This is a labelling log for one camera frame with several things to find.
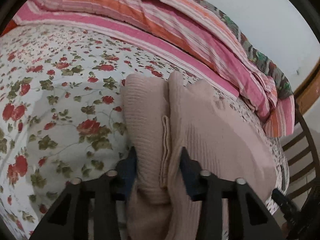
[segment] folded blanket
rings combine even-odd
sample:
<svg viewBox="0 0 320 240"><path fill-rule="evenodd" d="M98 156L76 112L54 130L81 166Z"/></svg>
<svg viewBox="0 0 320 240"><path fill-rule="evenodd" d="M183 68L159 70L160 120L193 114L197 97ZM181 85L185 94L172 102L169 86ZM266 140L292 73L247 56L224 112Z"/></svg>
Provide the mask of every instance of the folded blanket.
<svg viewBox="0 0 320 240"><path fill-rule="evenodd" d="M132 74L123 95L138 156L127 209L133 240L195 239L201 203L191 202L185 191L179 170L183 146L203 169L222 179L245 178L262 201L270 197L276 182L270 150L205 81L184 87L177 72L168 81ZM226 208L223 216L227 228Z"/></svg>
<svg viewBox="0 0 320 240"><path fill-rule="evenodd" d="M262 73L232 31L195 0L32 0L51 11L88 12L128 22L187 51L230 81L265 123L268 136L291 134L293 96L277 100L280 77Z"/></svg>

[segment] metal screw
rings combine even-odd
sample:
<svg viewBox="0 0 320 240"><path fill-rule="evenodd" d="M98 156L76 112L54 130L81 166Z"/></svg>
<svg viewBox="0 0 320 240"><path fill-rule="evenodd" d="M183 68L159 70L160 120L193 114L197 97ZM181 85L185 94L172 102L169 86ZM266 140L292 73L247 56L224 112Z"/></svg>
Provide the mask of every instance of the metal screw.
<svg viewBox="0 0 320 240"><path fill-rule="evenodd" d="M110 170L110 171L107 171L106 175L109 177L115 177L118 175L118 172L116 170Z"/></svg>
<svg viewBox="0 0 320 240"><path fill-rule="evenodd" d="M78 185L78 184L80 184L82 182L82 179L80 179L80 178L74 178L72 181L71 181L71 183L73 184L73 185Z"/></svg>
<svg viewBox="0 0 320 240"><path fill-rule="evenodd" d="M202 171L200 171L200 175L201 175L202 177L208 177L208 176L211 175L211 172L208 171L208 170L202 170Z"/></svg>
<svg viewBox="0 0 320 240"><path fill-rule="evenodd" d="M238 183L238 184L240 184L240 185L244 185L244 184L246 184L247 182L246 182L245 179L243 179L243 178L238 178L238 179L236 179L236 183Z"/></svg>

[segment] folded sweater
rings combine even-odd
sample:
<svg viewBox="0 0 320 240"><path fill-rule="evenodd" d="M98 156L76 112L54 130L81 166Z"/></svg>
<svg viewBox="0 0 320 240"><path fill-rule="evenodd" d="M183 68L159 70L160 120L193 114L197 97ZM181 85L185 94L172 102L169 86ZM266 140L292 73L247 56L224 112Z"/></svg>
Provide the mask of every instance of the folded sweater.
<svg viewBox="0 0 320 240"><path fill-rule="evenodd" d="M262 201L276 183L275 163L255 129L216 98L204 80L183 86L132 74L124 89L124 116L137 157L137 179L127 208L133 240L194 240L201 202L186 194L179 169L181 148L219 178L245 178ZM224 229L227 229L224 205Z"/></svg>

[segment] pink striped blanket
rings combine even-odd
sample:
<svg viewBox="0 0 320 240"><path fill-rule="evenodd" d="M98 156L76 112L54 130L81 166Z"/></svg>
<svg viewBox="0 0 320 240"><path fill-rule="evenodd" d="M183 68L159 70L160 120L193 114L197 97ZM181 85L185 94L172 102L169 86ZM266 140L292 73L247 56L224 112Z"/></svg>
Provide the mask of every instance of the pink striped blanket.
<svg viewBox="0 0 320 240"><path fill-rule="evenodd" d="M146 32L95 15L128 22L198 60ZM182 68L214 81L229 94L236 95L230 83L236 86L264 123L267 136L279 137L293 132L293 96L278 100L274 80L248 60L241 44L213 12L193 0L29 0L14 20L18 24L44 22L91 28L141 46L167 60L170 58L174 64L182 60Z"/></svg>

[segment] wooden chair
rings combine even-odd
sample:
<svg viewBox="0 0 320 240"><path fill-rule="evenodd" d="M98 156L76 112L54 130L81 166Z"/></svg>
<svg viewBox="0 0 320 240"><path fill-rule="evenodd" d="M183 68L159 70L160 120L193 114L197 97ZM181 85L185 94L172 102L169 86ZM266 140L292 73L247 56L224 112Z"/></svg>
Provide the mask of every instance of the wooden chair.
<svg viewBox="0 0 320 240"><path fill-rule="evenodd" d="M312 135L310 133L310 130L309 130L309 128L308 128L308 126L307 126L302 114L300 113L298 106L296 105L296 108L295 108L295 125L297 123L300 123L300 125L302 127L302 132L299 135L297 135L295 138L293 138L290 142L288 142L286 145L284 145L282 147L282 149L283 149L284 152L287 151L292 146L294 146L296 143L301 141L304 137L306 137L306 139L307 139L308 146L304 150L302 150L300 153L295 155L293 158L288 160L288 164L289 164L289 166L293 165L294 163L296 163L297 161L299 161L301 158L303 158L304 156L306 156L309 153L311 153L311 155L312 155L313 162L310 163L309 165L307 165L306 167L304 167L301 171L299 171L296 174L292 175L290 177L289 185L291 183L295 182L296 180L302 178L303 176L307 175L312 169L315 169L315 171L316 171L316 178L320 177L320 162L319 162L318 152L317 152L315 143L313 141ZM304 193L307 190L309 190L313 186L314 182L315 182L315 179L313 179L312 181L310 181L307 184L303 185L302 187L300 187L299 189L295 190L294 192L290 193L288 195L288 197L290 199L296 198L297 196L299 196L302 193Z"/></svg>

